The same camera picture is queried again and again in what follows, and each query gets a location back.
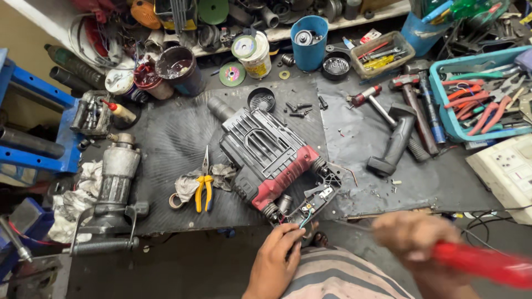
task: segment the green grinding disc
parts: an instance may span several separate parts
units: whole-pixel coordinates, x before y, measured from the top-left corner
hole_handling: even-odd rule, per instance
[[[198,3],[199,17],[207,24],[218,25],[225,21],[229,14],[227,0],[201,0]]]
[[[248,58],[257,51],[257,41],[251,35],[241,35],[235,39],[231,52],[236,58]]]
[[[246,69],[238,62],[229,62],[220,68],[220,81],[225,86],[238,86],[245,78]]]

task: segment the red wire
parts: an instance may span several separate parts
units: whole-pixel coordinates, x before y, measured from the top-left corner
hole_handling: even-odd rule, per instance
[[[24,239],[29,239],[29,240],[32,240],[33,242],[36,242],[38,244],[43,244],[43,245],[65,245],[65,246],[70,246],[70,243],[59,243],[59,242],[46,242],[46,241],[39,241],[39,240],[35,240],[35,239],[32,239],[26,235],[23,235],[21,232],[19,232],[18,229],[16,229],[15,225],[11,222],[11,220],[8,220],[8,223],[9,223],[9,226],[11,226],[11,229],[13,229],[19,236],[21,236],[22,238]]]

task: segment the foot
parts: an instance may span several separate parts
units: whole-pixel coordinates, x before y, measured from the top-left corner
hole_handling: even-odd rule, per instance
[[[312,239],[312,242],[310,243],[310,246],[314,247],[327,247],[329,246],[329,239],[327,239],[327,236],[324,232],[319,231],[314,235],[314,238]]]

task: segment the striped shirt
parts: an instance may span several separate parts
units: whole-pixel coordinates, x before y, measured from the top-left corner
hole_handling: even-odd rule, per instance
[[[414,299],[375,265],[329,246],[301,249],[301,262],[284,299]]]

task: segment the turquoise plastic crate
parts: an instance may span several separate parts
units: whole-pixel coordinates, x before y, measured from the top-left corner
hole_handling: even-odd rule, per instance
[[[460,57],[455,59],[443,60],[434,63],[430,67],[430,86],[434,93],[434,99],[439,105],[439,117],[442,120],[445,131],[449,134],[450,138],[454,142],[466,142],[466,141],[479,141],[485,139],[496,139],[503,137],[511,137],[515,135],[522,135],[532,132],[532,128],[522,129],[504,129],[500,131],[493,131],[482,135],[467,136],[467,133],[462,132],[458,119],[453,112],[452,108],[445,109],[443,106],[449,103],[445,89],[442,82],[439,79],[438,71],[444,65],[475,65],[483,64],[487,61],[495,61],[495,64],[490,66],[490,69],[500,67],[505,64],[513,63],[513,60],[522,52],[532,48],[532,46],[524,46],[512,49],[501,50],[497,52],[491,52],[487,54],[480,54],[475,56]]]

